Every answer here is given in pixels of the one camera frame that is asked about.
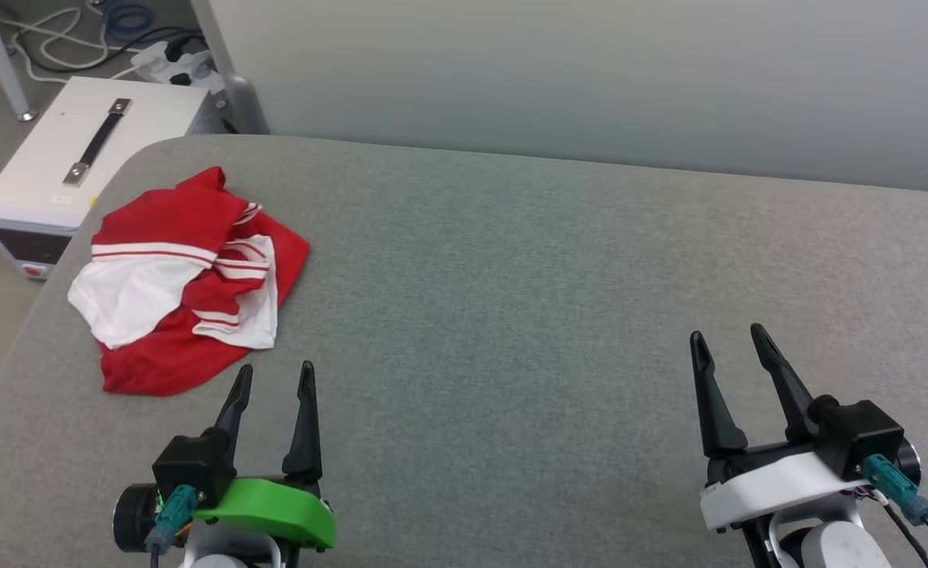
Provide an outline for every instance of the black handle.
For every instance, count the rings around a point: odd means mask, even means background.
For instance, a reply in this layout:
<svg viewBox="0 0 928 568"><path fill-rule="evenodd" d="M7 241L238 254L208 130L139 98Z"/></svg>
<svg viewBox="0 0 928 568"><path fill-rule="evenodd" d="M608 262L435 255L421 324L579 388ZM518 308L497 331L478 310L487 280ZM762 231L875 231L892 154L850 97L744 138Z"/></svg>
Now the black handle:
<svg viewBox="0 0 928 568"><path fill-rule="evenodd" d="M114 101L114 105L107 111L107 119L103 120L99 130L96 130L95 136L92 137L92 141L89 141L81 159L72 164L68 174L64 176L64 185L78 185L81 183L82 178L85 177L89 168L92 168L92 164L99 157L99 151L103 150L103 145L110 139L114 127L124 117L129 105L131 105L131 99L117 99Z"/></svg>

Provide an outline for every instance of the white cable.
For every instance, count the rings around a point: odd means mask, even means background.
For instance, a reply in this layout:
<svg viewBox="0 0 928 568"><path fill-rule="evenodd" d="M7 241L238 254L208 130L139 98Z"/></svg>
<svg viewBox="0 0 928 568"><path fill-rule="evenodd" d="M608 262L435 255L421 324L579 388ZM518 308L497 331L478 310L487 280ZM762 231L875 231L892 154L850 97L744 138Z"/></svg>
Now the white cable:
<svg viewBox="0 0 928 568"><path fill-rule="evenodd" d="M88 4L88 1L86 1L85 6L90 11L95 12L96 14L99 14L99 15L103 15L103 11L100 11L99 9ZM74 18L72 18L71 23L69 23L66 26L66 28L62 30L62 32L56 32L55 30L52 30L52 29L46 29L46 28L39 27L49 21L52 21L52 19L54 18L63 16L64 14L70 14L70 13L74 14ZM37 21L31 24L20 22L20 21L10 21L9 19L5 19L5 18L0 18L0 23L13 26L14 28L28 30L28 32L43 33L43 35L45 36L50 36L49 39L45 39L44 42L39 45L39 53L43 57L45 57L48 61L53 62L54 64L62 65L62 67L66 67L68 69L86 69L86 68L92 67L93 65L98 65L100 64L100 62L106 61L108 55L110 55L110 46L108 46L107 44L107 26L106 25L104 25L100 29L99 43L86 42L86 40L84 39L78 39L78 37L70 35L70 32L78 25L78 22L81 21L81 14L82 14L82 11L80 8L72 7L72 8L65 8L64 10L58 10L44 17L43 19L41 19L41 21ZM35 75L35 73L32 72L32 62L28 60L28 54L25 53L25 50L23 50L23 47L21 47L19 42L16 41L16 38L18 36L19 36L19 32L14 33L14 35L12 36L12 44L13 44L13 47L19 51L19 53L23 54L23 57L25 58L25 72L27 72L30 79L38 80L41 83L67 83L67 79L59 79L57 77L40 77L38 75ZM67 42L78 43L81 46L92 47L92 48L95 48L95 50L102 50L103 53L95 61L91 61L91 62L63 61L63 60L60 60L60 58L54 57L54 55L50 54L50 51L47 50L47 47L49 47L51 43L56 42L56 40L58 39L64 39L64 40L67 40ZM126 51L131 51L131 53L139 54L142 50L139 50L139 48L130 47Z"/></svg>
<svg viewBox="0 0 928 568"><path fill-rule="evenodd" d="M38 80L40 83L67 83L67 79L58 79L57 77L40 77L36 73L32 72L32 62L28 60L28 54L25 53L25 50L21 48L21 43L16 41L16 38L19 36L19 32L16 32L16 35L12 36L12 44L20 54L23 54L23 60L25 61L25 75L28 75L28 78L32 80Z"/></svg>
<svg viewBox="0 0 928 568"><path fill-rule="evenodd" d="M114 76L112 76L112 77L110 77L110 78L111 78L111 79L120 79L120 78L123 77L124 75L131 75L133 72L136 72L136 71L138 71L138 67L137 67L137 66L136 66L136 67L131 67L131 68L128 68L128 69L124 69L124 71L121 71L121 72L118 73L117 75L114 75Z"/></svg>
<svg viewBox="0 0 928 568"><path fill-rule="evenodd" d="M874 500L881 503L882 506L887 506L887 504L889 504L889 497L886 497L885 494L878 489L872 489L871 496L874 497Z"/></svg>

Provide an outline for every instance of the power strip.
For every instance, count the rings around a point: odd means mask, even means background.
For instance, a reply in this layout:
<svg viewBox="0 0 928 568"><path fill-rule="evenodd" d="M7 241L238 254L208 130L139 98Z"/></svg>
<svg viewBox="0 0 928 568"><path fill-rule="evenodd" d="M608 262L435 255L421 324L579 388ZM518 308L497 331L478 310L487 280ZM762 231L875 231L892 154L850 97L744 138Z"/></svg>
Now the power strip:
<svg viewBox="0 0 928 568"><path fill-rule="evenodd" d="M229 103L226 86L223 85L222 75L211 67L211 51L182 54L177 61L172 62L166 54L168 46L168 42L156 42L135 54L131 58L131 65L136 75L150 83L205 88L211 93L216 108L225 107Z"/></svg>

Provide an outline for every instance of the gray table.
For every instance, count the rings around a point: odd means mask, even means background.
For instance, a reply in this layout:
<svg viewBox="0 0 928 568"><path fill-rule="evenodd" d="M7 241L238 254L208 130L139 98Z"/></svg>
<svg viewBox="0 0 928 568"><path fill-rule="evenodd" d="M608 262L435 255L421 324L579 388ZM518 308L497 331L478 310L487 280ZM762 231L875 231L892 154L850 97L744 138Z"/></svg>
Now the gray table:
<svg viewBox="0 0 928 568"><path fill-rule="evenodd" d="M928 193L198 137L124 166L0 372L0 566L147 562L111 542L114 501L172 435L214 420L236 368L168 399L103 394L64 296L103 213L216 164L312 244L277 348L247 358L236 453L241 474L278 471L313 360L339 542L306 566L747 563L698 511L688 334L706 333L751 441L772 442L784 421L752 321L811 391L904 424L928 495Z"/></svg>

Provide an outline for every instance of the white wall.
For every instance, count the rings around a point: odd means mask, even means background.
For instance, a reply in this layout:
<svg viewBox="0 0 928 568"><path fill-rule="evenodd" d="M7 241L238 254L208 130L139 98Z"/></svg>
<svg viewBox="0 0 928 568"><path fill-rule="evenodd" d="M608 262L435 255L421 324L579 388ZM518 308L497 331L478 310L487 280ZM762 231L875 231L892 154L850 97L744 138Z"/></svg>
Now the white wall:
<svg viewBox="0 0 928 568"><path fill-rule="evenodd" d="M928 0L211 0L273 133L928 189Z"/></svg>

